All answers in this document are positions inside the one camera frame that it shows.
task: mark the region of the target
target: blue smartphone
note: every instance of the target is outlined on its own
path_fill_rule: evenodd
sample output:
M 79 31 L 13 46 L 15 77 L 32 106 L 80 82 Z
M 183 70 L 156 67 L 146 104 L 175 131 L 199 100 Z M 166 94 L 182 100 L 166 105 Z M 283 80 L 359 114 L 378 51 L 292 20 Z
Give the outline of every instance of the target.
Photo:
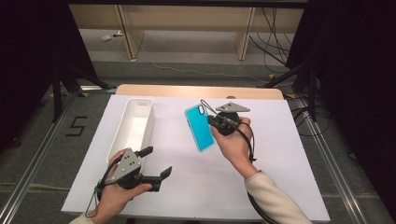
M 215 144 L 215 139 L 207 122 L 205 107 L 203 105 L 195 105 L 186 109 L 185 114 L 198 150 L 202 152 Z

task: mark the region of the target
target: white tray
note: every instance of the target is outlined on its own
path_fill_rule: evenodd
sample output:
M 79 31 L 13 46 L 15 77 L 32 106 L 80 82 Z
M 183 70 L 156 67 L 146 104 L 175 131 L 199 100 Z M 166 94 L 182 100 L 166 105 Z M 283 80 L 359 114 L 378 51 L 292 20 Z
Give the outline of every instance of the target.
M 154 111 L 150 99 L 130 99 L 125 106 L 119 128 L 107 154 L 107 162 L 118 151 L 130 147 L 132 151 L 139 151 L 149 146 L 152 127 L 154 125 Z M 142 169 L 144 158 L 140 159 Z

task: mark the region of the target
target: person's right hand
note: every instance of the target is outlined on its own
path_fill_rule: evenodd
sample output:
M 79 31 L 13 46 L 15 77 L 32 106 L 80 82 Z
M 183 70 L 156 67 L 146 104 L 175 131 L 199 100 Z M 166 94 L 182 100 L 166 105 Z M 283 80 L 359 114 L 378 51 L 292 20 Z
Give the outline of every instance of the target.
M 239 130 L 250 140 L 252 137 L 252 132 L 248 127 L 250 125 L 250 119 L 242 117 L 239 119 L 243 123 L 239 125 Z M 233 165 L 239 174 L 244 178 L 249 178 L 259 172 L 248 159 L 248 143 L 241 133 L 235 131 L 230 135 L 224 136 L 213 126 L 210 127 L 210 131 L 215 137 L 222 155 Z

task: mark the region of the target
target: person's left hand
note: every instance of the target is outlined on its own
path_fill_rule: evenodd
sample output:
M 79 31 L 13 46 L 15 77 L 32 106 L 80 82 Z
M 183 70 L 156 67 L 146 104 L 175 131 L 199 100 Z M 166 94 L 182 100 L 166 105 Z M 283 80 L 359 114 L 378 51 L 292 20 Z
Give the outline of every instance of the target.
M 109 164 L 125 153 L 126 149 L 117 152 L 109 161 Z M 112 167 L 108 176 L 116 171 L 117 164 Z M 92 221 L 96 224 L 107 223 L 111 218 L 120 213 L 134 197 L 148 191 L 150 184 L 141 184 L 134 189 L 123 189 L 118 184 L 107 185 L 102 191 L 102 198 L 95 210 L 90 212 Z

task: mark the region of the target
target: table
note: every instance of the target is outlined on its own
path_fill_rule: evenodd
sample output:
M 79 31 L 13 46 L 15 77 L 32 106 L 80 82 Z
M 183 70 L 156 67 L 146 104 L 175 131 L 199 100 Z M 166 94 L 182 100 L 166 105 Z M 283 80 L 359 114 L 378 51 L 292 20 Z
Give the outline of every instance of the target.
M 224 87 L 119 86 L 107 105 L 62 211 L 85 211 L 93 186 L 106 169 L 108 147 L 120 123 L 122 107 L 131 98 L 144 97 L 153 101 L 155 117 L 150 139 L 154 152 L 145 158 L 144 175 L 158 175 L 168 166 L 173 166 L 173 171 L 163 181 L 160 192 L 135 198 L 121 214 L 142 218 L 261 220 L 248 201 L 242 177 L 222 157 L 217 146 L 199 153 L 183 118 L 184 109 L 198 104 L 200 99 L 219 105 L 229 103 L 231 100 L 224 97 L 230 95 L 238 98 L 233 102 L 251 109 L 247 116 L 252 118 L 251 127 L 256 132 L 255 164 L 272 176 L 309 218 L 329 221 L 281 92 Z M 288 141 L 275 141 L 274 136 L 285 136 Z

